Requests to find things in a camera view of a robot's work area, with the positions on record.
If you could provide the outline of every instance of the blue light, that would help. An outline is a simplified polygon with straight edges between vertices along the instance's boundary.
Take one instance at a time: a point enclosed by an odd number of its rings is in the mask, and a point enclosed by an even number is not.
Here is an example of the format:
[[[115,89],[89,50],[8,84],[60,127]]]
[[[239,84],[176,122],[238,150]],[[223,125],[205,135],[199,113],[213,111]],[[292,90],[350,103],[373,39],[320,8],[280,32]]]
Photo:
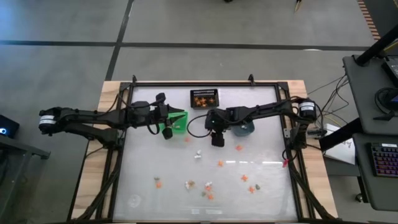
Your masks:
[[[0,128],[0,134],[7,134],[7,129]]]

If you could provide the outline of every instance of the wooden board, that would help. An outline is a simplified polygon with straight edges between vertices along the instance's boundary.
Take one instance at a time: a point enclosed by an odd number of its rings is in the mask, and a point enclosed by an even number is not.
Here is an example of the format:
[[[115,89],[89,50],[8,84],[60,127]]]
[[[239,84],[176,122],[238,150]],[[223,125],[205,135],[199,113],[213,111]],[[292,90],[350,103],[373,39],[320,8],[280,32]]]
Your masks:
[[[201,81],[201,82],[242,82],[242,81]],[[291,96],[307,97],[303,80],[264,80],[256,82],[288,82],[289,91]],[[98,111],[106,111],[113,103],[115,96],[119,92],[121,82],[108,81],[104,82],[103,89],[101,92],[101,98],[99,99]],[[308,143],[319,147],[319,142],[313,139],[308,139]],[[92,141],[88,145],[87,153],[94,151],[101,147],[101,144],[97,141]],[[100,150],[90,157],[88,157],[83,166],[83,172],[81,174],[80,184],[78,186],[78,192],[73,208],[72,218],[80,216],[86,208],[93,201],[97,193],[100,191],[101,180],[104,171],[105,158],[107,151]],[[114,152],[113,158],[116,158],[117,152]],[[323,161],[322,152],[318,149],[308,147],[303,150],[303,157],[305,168],[307,171],[308,181],[310,184],[311,191],[315,194],[319,202],[326,208],[326,210],[337,217],[337,211],[335,202],[333,200],[329,179],[326,173],[325,163]],[[107,215],[109,205],[110,191],[106,196],[106,203],[104,205],[103,215]],[[303,207],[304,217],[308,217],[307,206],[305,203],[305,197],[300,190],[300,199]]]

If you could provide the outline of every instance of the red clip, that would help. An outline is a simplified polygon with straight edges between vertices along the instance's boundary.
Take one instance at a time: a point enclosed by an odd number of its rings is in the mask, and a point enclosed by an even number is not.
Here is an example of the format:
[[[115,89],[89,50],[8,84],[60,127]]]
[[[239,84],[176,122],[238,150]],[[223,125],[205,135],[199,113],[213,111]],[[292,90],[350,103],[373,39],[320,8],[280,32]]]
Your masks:
[[[288,160],[288,159],[285,159],[284,165],[283,165],[282,167],[285,168],[285,167],[287,166],[288,163],[289,163],[289,160]]]

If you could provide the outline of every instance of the keyboard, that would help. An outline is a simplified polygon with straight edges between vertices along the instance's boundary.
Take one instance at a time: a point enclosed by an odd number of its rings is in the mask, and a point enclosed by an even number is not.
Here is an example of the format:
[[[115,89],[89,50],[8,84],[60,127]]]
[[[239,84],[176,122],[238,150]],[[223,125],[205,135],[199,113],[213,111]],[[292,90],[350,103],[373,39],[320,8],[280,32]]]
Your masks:
[[[377,177],[398,177],[398,147],[396,144],[369,143],[370,159]]]

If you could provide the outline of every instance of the orange toy piece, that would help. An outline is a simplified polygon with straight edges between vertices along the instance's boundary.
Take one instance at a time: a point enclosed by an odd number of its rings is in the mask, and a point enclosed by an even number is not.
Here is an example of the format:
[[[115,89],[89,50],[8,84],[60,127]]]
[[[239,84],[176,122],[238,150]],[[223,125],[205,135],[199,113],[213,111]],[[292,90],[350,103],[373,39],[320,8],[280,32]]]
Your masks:
[[[250,193],[252,193],[252,194],[253,194],[253,193],[254,193],[254,191],[255,191],[254,187],[250,186],[250,187],[249,187],[249,191],[250,191]]]
[[[241,145],[237,145],[237,146],[235,147],[235,149],[236,149],[236,150],[238,150],[238,151],[240,151],[240,150],[242,150],[242,149],[243,149],[243,146],[241,146]]]
[[[162,188],[162,183],[160,181],[156,182],[156,188],[157,189]]]
[[[248,178],[249,178],[249,177],[247,177],[246,175],[243,175],[243,176],[241,177],[241,179],[242,179],[243,181],[245,181],[245,182],[248,180]]]

